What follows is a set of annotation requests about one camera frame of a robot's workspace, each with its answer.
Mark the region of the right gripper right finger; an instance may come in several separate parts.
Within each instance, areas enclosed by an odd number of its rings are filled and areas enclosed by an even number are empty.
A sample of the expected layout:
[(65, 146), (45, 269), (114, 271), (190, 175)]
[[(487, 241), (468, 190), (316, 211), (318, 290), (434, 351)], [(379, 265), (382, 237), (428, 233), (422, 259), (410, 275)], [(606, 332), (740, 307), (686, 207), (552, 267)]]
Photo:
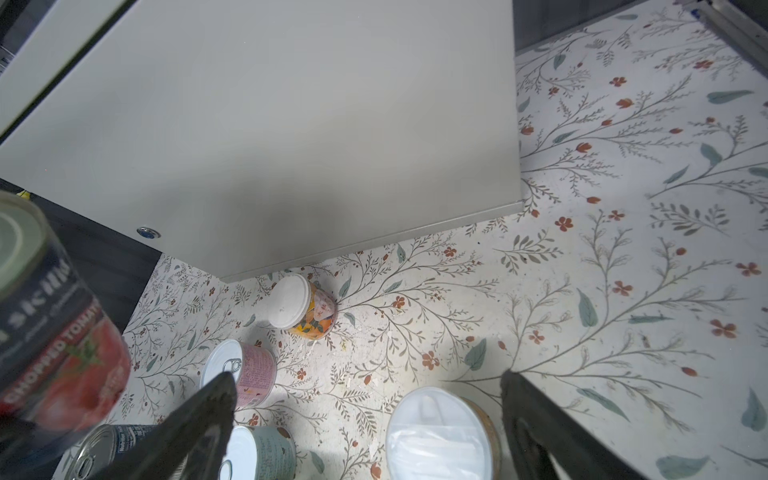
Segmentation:
[(501, 376), (502, 420), (520, 479), (642, 479), (522, 374)]

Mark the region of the yellow green can plastic lid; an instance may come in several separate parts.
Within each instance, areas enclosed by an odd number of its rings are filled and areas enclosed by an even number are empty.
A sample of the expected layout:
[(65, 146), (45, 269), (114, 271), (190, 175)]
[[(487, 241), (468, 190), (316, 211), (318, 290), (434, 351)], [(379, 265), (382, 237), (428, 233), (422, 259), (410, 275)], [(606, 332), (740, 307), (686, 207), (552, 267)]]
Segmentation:
[(402, 398), (386, 430), (392, 479), (499, 479), (501, 446), (490, 417), (476, 403), (438, 387)]

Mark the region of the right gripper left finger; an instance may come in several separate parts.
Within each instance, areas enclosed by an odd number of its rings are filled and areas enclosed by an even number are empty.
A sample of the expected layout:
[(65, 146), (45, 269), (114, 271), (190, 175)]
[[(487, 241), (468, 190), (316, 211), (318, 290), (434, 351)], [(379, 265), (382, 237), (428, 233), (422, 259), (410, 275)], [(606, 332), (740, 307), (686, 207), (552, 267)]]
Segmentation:
[(234, 376), (218, 374), (97, 479), (217, 479), (234, 428)]

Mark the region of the dark tomato tin can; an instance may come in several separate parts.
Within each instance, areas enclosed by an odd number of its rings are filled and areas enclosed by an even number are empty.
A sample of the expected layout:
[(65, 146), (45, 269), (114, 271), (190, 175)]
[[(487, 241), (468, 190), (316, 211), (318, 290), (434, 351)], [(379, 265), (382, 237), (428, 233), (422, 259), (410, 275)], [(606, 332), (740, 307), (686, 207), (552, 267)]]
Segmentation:
[(42, 211), (1, 195), (1, 414), (86, 432), (124, 391), (130, 354)]

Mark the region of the blue label tin can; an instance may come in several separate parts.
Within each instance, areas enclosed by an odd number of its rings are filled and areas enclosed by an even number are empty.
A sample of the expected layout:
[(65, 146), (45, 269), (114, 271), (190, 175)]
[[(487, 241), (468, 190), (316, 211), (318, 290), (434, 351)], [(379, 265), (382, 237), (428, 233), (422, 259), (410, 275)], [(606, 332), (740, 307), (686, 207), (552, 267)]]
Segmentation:
[(91, 479), (155, 429), (155, 425), (101, 425), (84, 438), (73, 454), (65, 455), (62, 473), (54, 479)]

